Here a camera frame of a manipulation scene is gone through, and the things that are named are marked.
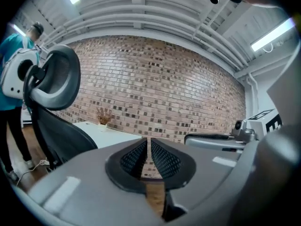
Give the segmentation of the white desk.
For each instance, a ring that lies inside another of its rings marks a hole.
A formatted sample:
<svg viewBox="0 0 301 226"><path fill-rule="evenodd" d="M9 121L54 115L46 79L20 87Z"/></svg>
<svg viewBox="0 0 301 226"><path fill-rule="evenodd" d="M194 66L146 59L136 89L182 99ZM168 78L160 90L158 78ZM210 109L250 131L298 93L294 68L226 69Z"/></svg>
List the white desk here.
<svg viewBox="0 0 301 226"><path fill-rule="evenodd" d="M73 125L87 133L96 143L98 148L104 148L118 143L142 138L140 135L113 130L107 126L96 125L88 121L77 122Z"/></svg>

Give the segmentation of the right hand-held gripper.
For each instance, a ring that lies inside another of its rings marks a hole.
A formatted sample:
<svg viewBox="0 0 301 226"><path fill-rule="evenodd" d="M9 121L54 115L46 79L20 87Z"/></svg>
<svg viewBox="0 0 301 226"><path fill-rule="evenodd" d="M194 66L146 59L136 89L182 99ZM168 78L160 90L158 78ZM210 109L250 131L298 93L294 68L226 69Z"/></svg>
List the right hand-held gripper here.
<svg viewBox="0 0 301 226"><path fill-rule="evenodd" d="M280 129L282 125L278 111L270 109L236 121L231 135L190 133L185 136L184 144L219 151L243 150L247 143L263 139L267 133Z"/></svg>

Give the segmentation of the dried plant in white pot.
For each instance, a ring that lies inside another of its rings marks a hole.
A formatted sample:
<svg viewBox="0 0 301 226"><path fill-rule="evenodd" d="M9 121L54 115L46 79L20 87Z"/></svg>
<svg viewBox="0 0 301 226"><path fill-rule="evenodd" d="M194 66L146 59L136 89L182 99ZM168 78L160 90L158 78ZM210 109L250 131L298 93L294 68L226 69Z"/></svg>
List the dried plant in white pot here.
<svg viewBox="0 0 301 226"><path fill-rule="evenodd" d="M112 119L112 110L105 107L98 107L96 110L98 128L101 130L101 132L105 132L108 128L108 123Z"/></svg>

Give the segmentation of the black office chair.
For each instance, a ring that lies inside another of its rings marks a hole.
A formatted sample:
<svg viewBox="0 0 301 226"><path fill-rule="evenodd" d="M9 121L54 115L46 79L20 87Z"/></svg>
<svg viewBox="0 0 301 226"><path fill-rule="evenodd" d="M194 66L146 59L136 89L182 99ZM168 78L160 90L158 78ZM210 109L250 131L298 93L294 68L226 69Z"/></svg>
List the black office chair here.
<svg viewBox="0 0 301 226"><path fill-rule="evenodd" d="M80 62L75 51L66 45L56 45L48 53L44 65L32 66L24 80L24 102L51 170L97 148L86 132L53 113L72 105L80 79Z"/></svg>

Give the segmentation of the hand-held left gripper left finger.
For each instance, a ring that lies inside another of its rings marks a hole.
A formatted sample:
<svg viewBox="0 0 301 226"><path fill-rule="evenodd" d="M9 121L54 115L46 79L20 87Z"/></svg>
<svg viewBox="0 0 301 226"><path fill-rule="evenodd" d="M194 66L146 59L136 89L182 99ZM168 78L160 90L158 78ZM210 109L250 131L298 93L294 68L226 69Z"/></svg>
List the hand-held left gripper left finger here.
<svg viewBox="0 0 301 226"><path fill-rule="evenodd" d="M45 226L163 226L145 194L121 189L105 170L106 162L113 159L119 178L141 185L114 154L143 144L144 139L134 139L75 156L31 188L28 209Z"/></svg>

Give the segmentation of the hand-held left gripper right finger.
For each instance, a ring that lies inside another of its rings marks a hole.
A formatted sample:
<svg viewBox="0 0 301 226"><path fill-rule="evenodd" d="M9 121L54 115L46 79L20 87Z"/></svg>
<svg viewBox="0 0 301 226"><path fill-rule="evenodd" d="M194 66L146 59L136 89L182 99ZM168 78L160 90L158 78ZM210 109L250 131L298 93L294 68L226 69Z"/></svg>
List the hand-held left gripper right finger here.
<svg viewBox="0 0 301 226"><path fill-rule="evenodd" d="M242 153L151 139L151 156L165 186L165 221L229 221L251 172Z"/></svg>

